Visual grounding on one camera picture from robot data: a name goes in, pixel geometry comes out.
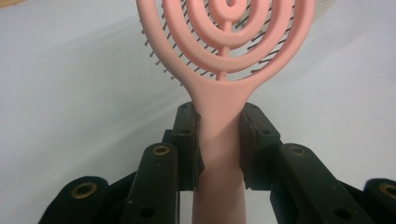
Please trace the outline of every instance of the hairbrush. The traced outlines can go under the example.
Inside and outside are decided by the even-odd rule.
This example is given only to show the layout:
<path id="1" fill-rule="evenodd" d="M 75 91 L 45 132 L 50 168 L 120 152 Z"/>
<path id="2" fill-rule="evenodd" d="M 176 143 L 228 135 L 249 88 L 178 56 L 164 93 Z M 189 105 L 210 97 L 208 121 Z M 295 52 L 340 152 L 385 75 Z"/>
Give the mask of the hairbrush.
<path id="1" fill-rule="evenodd" d="M 157 64 L 186 88 L 201 116 L 205 169 L 194 192 L 192 223 L 246 223 L 240 114 L 250 94 L 302 45 L 315 0 L 136 3 Z"/>

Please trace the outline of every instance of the white surface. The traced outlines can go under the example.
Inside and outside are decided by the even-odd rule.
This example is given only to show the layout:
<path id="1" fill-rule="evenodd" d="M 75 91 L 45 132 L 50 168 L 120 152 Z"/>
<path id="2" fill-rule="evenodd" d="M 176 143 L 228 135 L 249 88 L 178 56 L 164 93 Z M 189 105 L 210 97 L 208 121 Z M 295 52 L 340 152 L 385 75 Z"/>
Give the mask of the white surface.
<path id="1" fill-rule="evenodd" d="M 284 142 L 313 149 L 361 189 L 396 179 L 396 2 L 336 1 L 303 48 L 249 100 Z M 84 175 L 112 183 L 171 129 L 189 96 L 143 46 L 135 2 L 27 1 L 0 9 L 0 223 L 37 223 Z M 191 194 L 183 193 L 181 223 Z M 247 193 L 249 223 L 275 223 Z"/>

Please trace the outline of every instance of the pink hairbrush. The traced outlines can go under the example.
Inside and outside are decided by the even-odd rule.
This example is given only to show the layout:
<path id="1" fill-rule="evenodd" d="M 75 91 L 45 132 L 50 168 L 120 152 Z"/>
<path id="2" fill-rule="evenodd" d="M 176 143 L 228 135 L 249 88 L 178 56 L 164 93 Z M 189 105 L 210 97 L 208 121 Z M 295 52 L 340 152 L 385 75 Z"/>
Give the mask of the pink hairbrush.
<path id="1" fill-rule="evenodd" d="M 137 7 L 149 44 L 202 117 L 205 170 L 194 192 L 192 222 L 246 223 L 240 113 L 250 94 L 302 45 L 315 0 L 163 0 L 163 15 L 155 0 L 137 0 Z M 234 57 L 246 44 L 247 52 Z M 250 76 L 231 80 L 246 69 Z"/>

